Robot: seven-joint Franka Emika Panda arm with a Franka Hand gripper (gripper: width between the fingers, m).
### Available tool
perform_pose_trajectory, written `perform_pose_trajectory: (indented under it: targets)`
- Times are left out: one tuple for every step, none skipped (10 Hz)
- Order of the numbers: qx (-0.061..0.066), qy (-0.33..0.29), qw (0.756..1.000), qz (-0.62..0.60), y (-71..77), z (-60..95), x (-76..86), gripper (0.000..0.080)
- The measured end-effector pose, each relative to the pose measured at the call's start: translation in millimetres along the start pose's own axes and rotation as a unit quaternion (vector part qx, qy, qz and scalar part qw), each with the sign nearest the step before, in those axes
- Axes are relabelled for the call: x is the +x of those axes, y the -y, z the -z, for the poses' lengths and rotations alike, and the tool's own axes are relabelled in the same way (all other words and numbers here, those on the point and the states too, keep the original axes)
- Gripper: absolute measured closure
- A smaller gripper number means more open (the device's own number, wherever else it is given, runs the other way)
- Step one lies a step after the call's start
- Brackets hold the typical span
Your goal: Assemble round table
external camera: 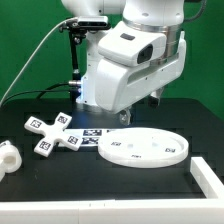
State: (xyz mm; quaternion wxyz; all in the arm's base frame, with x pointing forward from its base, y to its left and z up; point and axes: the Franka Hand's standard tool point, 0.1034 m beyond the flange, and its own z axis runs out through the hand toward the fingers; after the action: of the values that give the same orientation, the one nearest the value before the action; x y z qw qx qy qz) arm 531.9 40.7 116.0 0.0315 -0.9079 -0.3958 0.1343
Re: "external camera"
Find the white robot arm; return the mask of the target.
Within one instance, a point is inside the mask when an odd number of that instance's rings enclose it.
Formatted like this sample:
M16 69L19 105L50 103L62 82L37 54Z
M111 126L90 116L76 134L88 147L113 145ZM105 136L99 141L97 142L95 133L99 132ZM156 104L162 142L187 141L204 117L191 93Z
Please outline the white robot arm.
M81 108L131 122L131 106L148 96L158 105L164 87L184 68L184 0L61 0L87 33L87 72Z

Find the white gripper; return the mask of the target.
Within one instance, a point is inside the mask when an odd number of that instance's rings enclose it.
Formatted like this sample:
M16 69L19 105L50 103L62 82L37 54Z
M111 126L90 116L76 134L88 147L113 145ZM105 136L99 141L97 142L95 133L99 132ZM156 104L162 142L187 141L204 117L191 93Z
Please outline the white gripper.
M158 106L165 85L177 79L184 68L186 41L181 32L177 53L164 64L143 63L126 67L101 59L97 67L95 100L106 111L119 114L122 125L131 124L131 112L125 109L149 96L149 105Z

